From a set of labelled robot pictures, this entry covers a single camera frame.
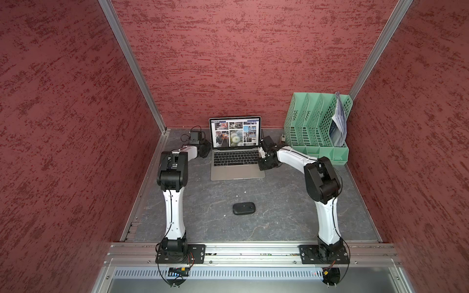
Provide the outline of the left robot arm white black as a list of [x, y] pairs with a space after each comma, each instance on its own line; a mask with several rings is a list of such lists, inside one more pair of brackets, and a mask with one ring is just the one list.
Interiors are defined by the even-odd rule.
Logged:
[[157, 185], [161, 188], [166, 207], [166, 230], [156, 249], [163, 260], [183, 262], [189, 258], [189, 245], [183, 222], [183, 194], [188, 184], [188, 162], [207, 157], [209, 143], [184, 145], [177, 150], [163, 151], [158, 167]]

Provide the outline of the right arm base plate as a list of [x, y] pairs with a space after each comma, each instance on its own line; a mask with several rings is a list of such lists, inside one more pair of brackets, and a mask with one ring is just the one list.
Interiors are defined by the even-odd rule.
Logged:
[[302, 264], [331, 265], [349, 264], [350, 258], [345, 246], [339, 245], [300, 245], [299, 255]]

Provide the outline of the silver laptop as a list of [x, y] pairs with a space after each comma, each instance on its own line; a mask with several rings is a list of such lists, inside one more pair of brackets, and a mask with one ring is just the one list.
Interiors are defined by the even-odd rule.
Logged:
[[211, 181], [259, 179], [261, 117], [210, 118]]

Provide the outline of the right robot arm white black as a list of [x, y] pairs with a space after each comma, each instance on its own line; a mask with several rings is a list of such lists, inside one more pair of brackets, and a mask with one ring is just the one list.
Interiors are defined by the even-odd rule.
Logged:
[[289, 146], [277, 145], [269, 136], [260, 140], [259, 154], [260, 170], [286, 164], [304, 174], [307, 194], [315, 202], [318, 214], [318, 256], [322, 261], [331, 262], [344, 248], [337, 216], [337, 198], [342, 183], [331, 161], [327, 157], [311, 157]]

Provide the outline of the black wireless mouse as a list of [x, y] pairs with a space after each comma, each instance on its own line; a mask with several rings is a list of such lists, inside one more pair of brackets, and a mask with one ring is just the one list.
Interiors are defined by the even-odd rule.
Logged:
[[232, 208], [233, 214], [237, 216], [245, 216], [253, 214], [256, 211], [256, 206], [253, 202], [236, 203]]

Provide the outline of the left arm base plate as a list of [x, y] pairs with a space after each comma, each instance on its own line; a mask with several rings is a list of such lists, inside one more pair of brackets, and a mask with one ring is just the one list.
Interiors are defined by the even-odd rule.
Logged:
[[155, 258], [156, 264], [203, 264], [205, 261], [206, 245], [188, 244], [173, 246], [163, 244], [158, 248]]

